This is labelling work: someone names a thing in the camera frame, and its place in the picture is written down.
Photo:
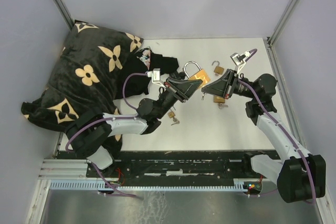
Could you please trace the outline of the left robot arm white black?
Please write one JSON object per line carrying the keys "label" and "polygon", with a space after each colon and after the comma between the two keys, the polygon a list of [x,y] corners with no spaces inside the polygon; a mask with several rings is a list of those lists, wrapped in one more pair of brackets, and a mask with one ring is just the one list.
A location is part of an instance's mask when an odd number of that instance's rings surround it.
{"label": "left robot arm white black", "polygon": [[154,132],[161,125],[161,118],[175,103],[186,102],[202,84],[200,79],[176,80],[168,77],[166,81],[162,81],[159,69],[143,75],[164,89],[157,100],[142,99],[135,108],[136,113],[128,115],[103,113],[98,108],[90,109],[65,131],[68,138],[65,149],[74,152],[77,158],[89,160],[105,177],[112,176],[116,171],[113,155],[102,146],[108,138]]}

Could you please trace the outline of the large brass padlock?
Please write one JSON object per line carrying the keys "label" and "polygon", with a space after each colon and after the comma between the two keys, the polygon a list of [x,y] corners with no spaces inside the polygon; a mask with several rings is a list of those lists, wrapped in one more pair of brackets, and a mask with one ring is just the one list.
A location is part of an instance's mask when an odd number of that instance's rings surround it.
{"label": "large brass padlock", "polygon": [[[189,74],[189,72],[187,71],[187,67],[189,65],[194,65],[197,68],[197,71],[194,74]],[[196,61],[186,62],[185,65],[183,66],[183,72],[185,73],[188,80],[201,80],[202,81],[202,83],[199,86],[199,89],[204,87],[206,84],[208,84],[211,81],[207,72],[203,68],[201,68],[200,65]]]}

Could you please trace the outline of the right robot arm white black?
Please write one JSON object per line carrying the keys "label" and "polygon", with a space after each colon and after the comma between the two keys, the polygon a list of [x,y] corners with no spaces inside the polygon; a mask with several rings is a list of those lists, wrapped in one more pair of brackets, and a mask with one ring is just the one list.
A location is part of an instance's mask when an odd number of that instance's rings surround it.
{"label": "right robot arm white black", "polygon": [[326,194],[326,162],[321,155],[311,154],[282,123],[272,102],[276,85],[276,78],[268,73],[250,82],[243,74],[228,69],[202,87],[202,92],[223,98],[234,94],[250,98],[245,108],[247,117],[267,136],[280,158],[276,161],[266,154],[249,154],[241,164],[243,175],[254,177],[259,173],[268,178],[287,203],[314,203]]}

